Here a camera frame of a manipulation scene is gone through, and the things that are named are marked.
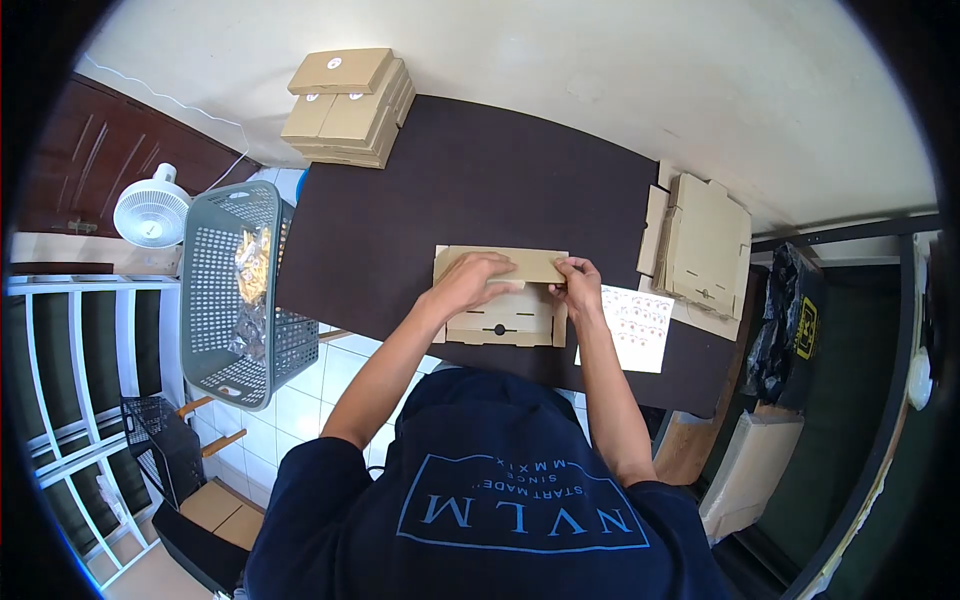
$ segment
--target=man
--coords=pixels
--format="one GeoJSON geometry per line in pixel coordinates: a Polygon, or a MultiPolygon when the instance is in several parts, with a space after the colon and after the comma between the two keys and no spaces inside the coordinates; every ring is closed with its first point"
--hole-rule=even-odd
{"type": "Polygon", "coordinates": [[[562,396],[476,369],[427,375],[383,474],[362,450],[452,316],[504,293],[516,268],[459,257],[354,377],[318,440],[283,459],[247,564],[272,598],[725,597],[697,508],[657,481],[590,261],[556,263],[577,330],[591,448],[562,396]]]}

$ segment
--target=plastic bag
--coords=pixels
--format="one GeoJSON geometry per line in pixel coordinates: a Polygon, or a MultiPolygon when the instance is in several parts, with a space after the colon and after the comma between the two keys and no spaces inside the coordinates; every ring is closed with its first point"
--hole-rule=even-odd
{"type": "Polygon", "coordinates": [[[227,349],[265,367],[267,362],[267,283],[270,276],[270,230],[243,232],[234,264],[242,301],[227,349]]]}
{"type": "Polygon", "coordinates": [[[764,404],[803,409],[826,295],[820,270],[792,244],[774,250],[763,326],[747,355],[743,394],[764,404]]]}

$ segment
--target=yellow logo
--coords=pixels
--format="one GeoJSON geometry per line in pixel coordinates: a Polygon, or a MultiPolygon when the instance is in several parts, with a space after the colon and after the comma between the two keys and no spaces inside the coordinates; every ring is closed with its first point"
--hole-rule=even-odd
{"type": "Polygon", "coordinates": [[[804,302],[800,309],[800,324],[797,326],[797,335],[793,339],[797,355],[808,360],[810,355],[813,354],[813,346],[816,340],[817,307],[813,305],[810,298],[804,296],[804,302]]]}

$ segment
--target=white metal shelf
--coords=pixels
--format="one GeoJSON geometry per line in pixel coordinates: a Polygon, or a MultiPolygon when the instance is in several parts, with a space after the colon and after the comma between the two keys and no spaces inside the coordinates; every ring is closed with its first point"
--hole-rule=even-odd
{"type": "Polygon", "coordinates": [[[157,541],[148,543],[138,524],[149,518],[162,502],[162,495],[153,484],[143,478],[150,494],[152,504],[134,517],[127,505],[116,477],[110,467],[108,457],[127,447],[123,431],[101,437],[100,430],[120,422],[119,407],[94,414],[93,402],[86,379],[86,356],[84,355],[83,294],[86,292],[114,292],[116,308],[114,324],[116,334],[117,376],[120,393],[123,396],[139,396],[140,388],[136,370],[136,294],[138,291],[158,290],[160,292],[159,310],[159,363],[160,380],[163,394],[177,406],[185,402],[183,397],[183,375],[180,369],[180,281],[169,276],[13,276],[7,280],[8,296],[23,296],[26,303],[26,334],[30,369],[36,392],[36,402],[43,421],[44,433],[28,442],[31,454],[36,458],[52,452],[54,460],[35,470],[35,476],[41,489],[62,481],[66,484],[87,527],[97,541],[97,546],[82,557],[82,564],[101,552],[106,552],[117,572],[101,584],[105,588],[116,580],[127,568],[144,556],[157,541]],[[68,322],[70,339],[70,359],[73,371],[74,387],[80,408],[81,419],[54,429],[50,421],[47,402],[40,381],[40,371],[36,355],[36,333],[34,329],[34,300],[37,294],[66,294],[68,303],[68,322]],[[64,455],[60,446],[67,442],[89,439],[90,444],[75,452],[64,455]],[[97,529],[83,499],[77,491],[71,476],[96,465],[104,475],[110,490],[119,500],[121,524],[108,535],[103,536],[97,529]],[[131,561],[123,564],[110,548],[120,538],[130,533],[142,546],[142,550],[131,561]]]}

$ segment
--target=white electric fan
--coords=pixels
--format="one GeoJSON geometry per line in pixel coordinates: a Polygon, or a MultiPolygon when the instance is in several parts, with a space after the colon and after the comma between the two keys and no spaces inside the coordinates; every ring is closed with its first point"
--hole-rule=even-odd
{"type": "Polygon", "coordinates": [[[113,209],[113,224],[140,248],[169,248],[183,241],[190,196],[176,185],[177,169],[161,162],[150,180],[131,183],[113,209]]]}

